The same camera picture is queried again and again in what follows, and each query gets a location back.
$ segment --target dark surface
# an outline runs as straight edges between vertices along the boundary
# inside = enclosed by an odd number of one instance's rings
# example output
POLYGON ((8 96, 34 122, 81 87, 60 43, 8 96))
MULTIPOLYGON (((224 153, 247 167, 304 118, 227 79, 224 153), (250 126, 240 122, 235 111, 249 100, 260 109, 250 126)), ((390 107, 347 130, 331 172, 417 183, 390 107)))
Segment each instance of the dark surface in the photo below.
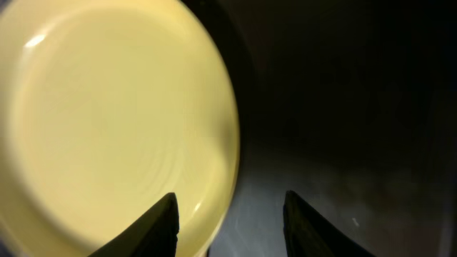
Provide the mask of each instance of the dark surface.
POLYGON ((287 191, 283 207, 288 257, 373 257, 342 234, 294 191, 287 191))
POLYGON ((5 248, 5 246, 0 242, 0 256, 1 257, 12 257, 12 255, 9 253, 8 249, 5 248))
POLYGON ((287 190, 377 256, 451 253, 452 6, 184 2, 226 62, 241 120, 236 192, 211 257, 285 256, 287 190))

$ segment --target plate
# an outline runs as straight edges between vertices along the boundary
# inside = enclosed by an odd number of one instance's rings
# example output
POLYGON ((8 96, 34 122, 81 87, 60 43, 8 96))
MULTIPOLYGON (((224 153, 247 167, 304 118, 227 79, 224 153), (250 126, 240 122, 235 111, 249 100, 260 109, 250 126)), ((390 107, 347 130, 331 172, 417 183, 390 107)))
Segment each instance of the plate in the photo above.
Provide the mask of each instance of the plate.
POLYGON ((176 256, 229 208, 239 152, 229 75, 176 0, 16 0, 0 16, 0 233, 32 256, 87 256, 165 193, 176 256))

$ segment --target yellow plate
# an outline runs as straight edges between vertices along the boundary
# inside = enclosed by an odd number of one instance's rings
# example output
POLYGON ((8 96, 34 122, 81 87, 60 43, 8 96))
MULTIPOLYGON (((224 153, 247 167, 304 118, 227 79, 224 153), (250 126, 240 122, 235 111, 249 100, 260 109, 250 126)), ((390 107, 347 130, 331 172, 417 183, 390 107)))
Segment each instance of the yellow plate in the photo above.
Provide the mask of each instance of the yellow plate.
POLYGON ((224 63, 177 0, 14 0, 0 16, 0 232, 86 256, 167 192, 176 256, 229 207, 238 116, 224 63))

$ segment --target ceramic plate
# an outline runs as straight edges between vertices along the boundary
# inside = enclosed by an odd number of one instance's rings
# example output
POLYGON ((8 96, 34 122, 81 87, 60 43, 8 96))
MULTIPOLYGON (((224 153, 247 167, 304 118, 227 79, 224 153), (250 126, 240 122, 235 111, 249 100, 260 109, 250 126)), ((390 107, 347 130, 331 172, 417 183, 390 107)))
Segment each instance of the ceramic plate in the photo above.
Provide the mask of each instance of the ceramic plate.
POLYGON ((15 0, 0 15, 0 231, 31 256, 87 256, 165 193, 176 256, 229 207, 238 116, 224 63, 176 0, 15 0))

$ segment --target gray surface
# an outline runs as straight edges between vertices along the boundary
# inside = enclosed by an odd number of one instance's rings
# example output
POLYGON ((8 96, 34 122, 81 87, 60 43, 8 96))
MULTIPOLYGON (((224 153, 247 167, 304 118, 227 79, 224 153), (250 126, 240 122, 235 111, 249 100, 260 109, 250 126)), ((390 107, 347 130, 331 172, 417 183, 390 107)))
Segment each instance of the gray surface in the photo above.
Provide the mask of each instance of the gray surface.
POLYGON ((452 228, 443 218, 443 201, 450 194, 438 184, 414 183, 410 169, 387 176, 363 168, 342 171, 255 143, 243 156, 233 203, 210 257, 286 256, 282 206, 287 190, 295 190, 376 256, 448 255, 446 249, 439 253, 439 242, 442 228, 452 228))

